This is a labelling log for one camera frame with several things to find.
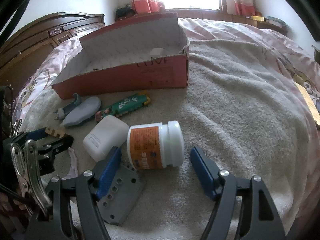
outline yellow object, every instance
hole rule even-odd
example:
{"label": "yellow object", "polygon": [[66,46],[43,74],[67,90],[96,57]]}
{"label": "yellow object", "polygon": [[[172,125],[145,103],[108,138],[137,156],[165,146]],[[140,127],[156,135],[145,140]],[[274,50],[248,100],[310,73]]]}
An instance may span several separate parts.
{"label": "yellow object", "polygon": [[144,102],[143,105],[147,106],[147,105],[149,105],[149,104],[151,103],[151,99],[150,99],[150,97],[149,97],[149,95],[148,95],[148,93],[147,93],[146,90],[143,90],[143,91],[141,91],[141,92],[138,92],[137,94],[138,94],[139,96],[146,95],[148,101]]}
{"label": "yellow object", "polygon": [[306,89],[303,86],[299,85],[296,82],[294,84],[297,86],[297,88],[301,92],[304,100],[306,101],[306,103],[309,107],[309,110],[312,114],[312,117],[316,122],[317,127],[319,127],[320,126],[320,115],[319,115],[319,112],[318,112],[315,104],[312,102],[311,97],[309,96],[308,92],[306,91]]}
{"label": "yellow object", "polygon": [[301,76],[294,74],[292,79],[294,80],[294,82],[298,83],[299,85],[303,86],[303,83],[305,82]]}
{"label": "yellow object", "polygon": [[54,137],[59,137],[59,138],[62,138],[66,134],[64,131],[55,130],[51,127],[46,127],[44,132],[49,135],[52,135]]}
{"label": "yellow object", "polygon": [[262,16],[251,16],[252,20],[256,20],[256,21],[260,21],[260,22],[264,22],[264,17]]}

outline open cardboard box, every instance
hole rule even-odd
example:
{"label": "open cardboard box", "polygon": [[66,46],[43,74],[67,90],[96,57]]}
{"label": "open cardboard box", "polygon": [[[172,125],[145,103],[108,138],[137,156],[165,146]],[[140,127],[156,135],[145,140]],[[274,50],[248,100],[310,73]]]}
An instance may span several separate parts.
{"label": "open cardboard box", "polygon": [[[188,84],[189,41],[177,13],[129,18],[79,39],[82,50],[52,82],[62,99]],[[160,57],[151,50],[163,48]]]}

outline white plastic container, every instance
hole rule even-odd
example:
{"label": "white plastic container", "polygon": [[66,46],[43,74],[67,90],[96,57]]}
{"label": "white plastic container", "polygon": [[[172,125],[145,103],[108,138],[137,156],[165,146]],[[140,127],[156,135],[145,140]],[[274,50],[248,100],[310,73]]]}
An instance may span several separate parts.
{"label": "white plastic container", "polygon": [[103,118],[83,140],[83,147],[96,161],[106,158],[113,146],[120,147],[127,139],[129,126],[113,115]]}
{"label": "white plastic container", "polygon": [[160,122],[130,127],[127,153],[131,165],[137,170],[181,166],[184,142],[179,123],[169,121],[168,124]]}

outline metal clip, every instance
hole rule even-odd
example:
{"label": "metal clip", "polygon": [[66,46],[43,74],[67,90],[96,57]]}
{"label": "metal clip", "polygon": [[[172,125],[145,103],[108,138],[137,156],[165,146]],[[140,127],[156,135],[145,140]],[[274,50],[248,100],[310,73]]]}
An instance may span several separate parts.
{"label": "metal clip", "polygon": [[[36,143],[34,140],[28,140],[25,143],[25,158],[17,143],[12,143],[10,150],[22,196],[32,197],[42,210],[44,216],[47,217],[48,208],[52,206],[52,201],[44,191],[41,182]],[[27,210],[30,215],[33,214],[33,211],[29,207],[27,207]]]}
{"label": "metal clip", "polygon": [[22,125],[22,119],[16,120],[13,125],[13,131],[11,131],[10,137],[17,136],[19,133],[19,129]]}

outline gray plastic part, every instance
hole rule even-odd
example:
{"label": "gray plastic part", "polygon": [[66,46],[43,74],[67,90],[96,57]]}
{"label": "gray plastic part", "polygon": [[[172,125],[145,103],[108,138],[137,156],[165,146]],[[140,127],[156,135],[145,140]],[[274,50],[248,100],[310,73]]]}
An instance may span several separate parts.
{"label": "gray plastic part", "polygon": [[92,117],[100,108],[101,100],[98,97],[90,97],[73,109],[63,120],[61,126],[69,127],[77,125]]}
{"label": "gray plastic part", "polygon": [[134,168],[121,164],[108,194],[97,202],[103,220],[111,225],[121,225],[145,185],[145,180]]}
{"label": "gray plastic part", "polygon": [[66,105],[65,107],[58,108],[54,113],[57,114],[56,120],[64,119],[73,109],[75,109],[79,104],[81,104],[81,97],[74,93],[72,94],[74,100],[72,103]]}

